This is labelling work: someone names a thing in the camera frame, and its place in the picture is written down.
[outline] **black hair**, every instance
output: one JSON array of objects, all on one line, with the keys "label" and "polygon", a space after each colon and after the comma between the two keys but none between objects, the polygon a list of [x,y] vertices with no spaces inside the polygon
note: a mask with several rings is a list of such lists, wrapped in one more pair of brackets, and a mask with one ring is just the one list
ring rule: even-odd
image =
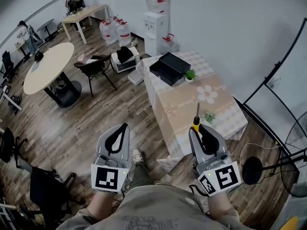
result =
[{"label": "black hair", "polygon": [[19,24],[18,24],[18,26],[20,26],[20,25],[23,25],[23,26],[25,26],[25,27],[28,27],[27,24],[26,24],[24,21],[20,21]]}]

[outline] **brown chair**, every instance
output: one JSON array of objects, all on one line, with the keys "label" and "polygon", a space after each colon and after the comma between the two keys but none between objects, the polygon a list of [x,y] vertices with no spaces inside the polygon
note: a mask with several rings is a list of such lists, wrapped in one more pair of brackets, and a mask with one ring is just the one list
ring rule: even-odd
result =
[{"label": "brown chair", "polygon": [[99,76],[101,74],[104,75],[106,79],[108,79],[108,81],[112,84],[114,89],[117,90],[115,85],[111,82],[110,78],[106,75],[106,70],[109,68],[110,65],[114,71],[114,68],[111,63],[111,55],[92,56],[91,59],[97,59],[97,60],[89,64],[83,64],[81,62],[77,62],[74,64],[74,66],[80,69],[88,77],[92,97],[93,97],[93,91],[92,91],[91,80],[93,79],[93,77]]}]

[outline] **black box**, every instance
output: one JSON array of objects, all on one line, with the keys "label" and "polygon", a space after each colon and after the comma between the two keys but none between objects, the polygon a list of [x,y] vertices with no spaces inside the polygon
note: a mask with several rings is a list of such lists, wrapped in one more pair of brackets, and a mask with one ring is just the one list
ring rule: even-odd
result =
[{"label": "black box", "polygon": [[150,66],[150,72],[166,82],[169,86],[172,86],[181,79],[190,68],[191,65],[189,63],[171,53],[167,53]]}]

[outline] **checkered tablecloth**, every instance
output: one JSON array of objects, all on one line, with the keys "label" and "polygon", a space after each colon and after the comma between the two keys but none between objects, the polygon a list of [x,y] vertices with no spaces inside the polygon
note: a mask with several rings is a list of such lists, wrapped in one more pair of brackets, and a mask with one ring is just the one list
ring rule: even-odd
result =
[{"label": "checkered tablecloth", "polygon": [[[206,60],[197,51],[177,52],[174,53],[174,55],[189,63],[191,65],[191,69],[195,70],[197,78],[205,78],[210,75],[215,75],[214,70],[209,67]],[[184,78],[182,78],[171,87],[157,76],[155,76],[153,73],[151,73],[150,66],[157,62],[159,58],[160,56],[143,59],[136,66],[136,70],[140,72],[144,77],[149,101],[152,105],[156,117],[160,116],[157,113],[157,109],[159,109],[157,108],[157,101],[160,101],[158,96],[164,92],[171,91],[175,87],[181,87],[185,84],[188,84],[185,82]],[[214,128],[225,139],[240,140],[248,122],[235,100],[233,99],[233,101],[230,102],[227,106],[216,110],[215,114],[216,119],[214,120],[213,124],[211,125],[209,123],[205,123],[205,125]],[[183,156],[191,153],[188,130],[189,127],[186,127],[186,132],[184,130],[184,132],[181,132],[180,134],[173,134],[171,139],[165,141],[170,157],[157,161],[164,167],[167,172],[171,171],[173,167],[175,167],[177,163],[183,158]]]}]

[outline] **pants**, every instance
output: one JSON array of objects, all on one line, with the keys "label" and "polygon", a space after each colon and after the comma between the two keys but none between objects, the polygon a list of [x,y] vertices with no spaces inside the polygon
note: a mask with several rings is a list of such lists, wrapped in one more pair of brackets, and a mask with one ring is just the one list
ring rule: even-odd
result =
[{"label": "pants", "polygon": [[138,162],[135,164],[133,179],[129,187],[129,191],[135,187],[153,185],[154,183],[149,177],[148,170],[145,167],[144,162]]},{"label": "pants", "polygon": [[[82,28],[83,27],[82,21],[80,21],[79,23],[80,23],[80,27]],[[76,30],[78,30],[77,23],[73,23],[73,26],[76,28]]]},{"label": "pants", "polygon": [[30,54],[34,54],[36,51],[38,51],[38,48],[34,42],[34,39],[32,37],[30,37],[28,40],[26,40],[25,42],[28,46],[28,49],[30,51]]}]

